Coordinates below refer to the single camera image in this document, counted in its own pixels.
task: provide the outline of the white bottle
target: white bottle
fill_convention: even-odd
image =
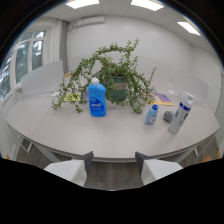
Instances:
[[[177,112],[168,128],[168,130],[171,134],[175,135],[180,130],[182,124],[186,120],[186,118],[191,110],[193,100],[194,100],[193,95],[191,95],[187,92],[182,94]]]

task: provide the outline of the white cap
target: white cap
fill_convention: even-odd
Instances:
[[[188,107],[188,108],[191,108],[192,105],[193,105],[193,101],[194,101],[194,96],[187,93],[187,92],[183,92],[181,94],[181,103]]]
[[[91,82],[92,84],[98,84],[100,81],[98,78],[92,78]]]

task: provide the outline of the floor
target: floor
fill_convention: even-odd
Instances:
[[[29,142],[24,140],[24,148],[28,148]],[[198,147],[200,153],[204,147],[206,149],[198,156],[195,156],[194,151],[179,164],[182,167],[198,164],[207,155],[210,155],[212,160],[217,157],[218,146],[216,138],[211,141],[211,138],[203,141]],[[70,160],[70,157],[55,154],[61,161]],[[162,160],[174,161],[177,156],[166,157]],[[20,147],[16,161],[22,161],[26,164],[37,166],[44,169],[51,161],[47,159],[34,145],[30,152],[27,153]],[[138,171],[137,163],[103,163],[92,162],[89,175],[87,177],[85,188],[100,189],[100,190],[125,190],[142,187],[142,180]]]

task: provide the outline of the window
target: window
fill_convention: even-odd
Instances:
[[[20,78],[28,73],[28,50],[29,42],[19,45],[16,54],[16,84]]]
[[[43,65],[43,40],[33,43],[32,49],[32,70]]]
[[[16,85],[28,72],[43,66],[45,36],[46,31],[40,30],[25,33],[20,37],[15,62]]]
[[[0,72],[0,98],[1,98],[1,101],[11,91],[10,79],[9,79],[10,78],[11,59],[12,59],[12,51],[5,58],[5,60],[2,64],[2,70]]]
[[[19,38],[20,38],[20,36],[16,38],[16,40],[15,40],[14,43],[12,44],[13,46],[15,46],[16,44],[18,44],[18,42],[19,42]]]

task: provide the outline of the blue detergent bottle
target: blue detergent bottle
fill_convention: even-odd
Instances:
[[[104,117],[107,114],[106,88],[97,78],[92,78],[91,82],[88,87],[90,114],[94,117]]]
[[[156,118],[157,118],[157,113],[159,112],[158,111],[158,105],[154,104],[152,106],[152,108],[149,110],[149,112],[147,113],[146,115],[146,118],[145,118],[145,124],[147,125],[153,125],[156,121]]]

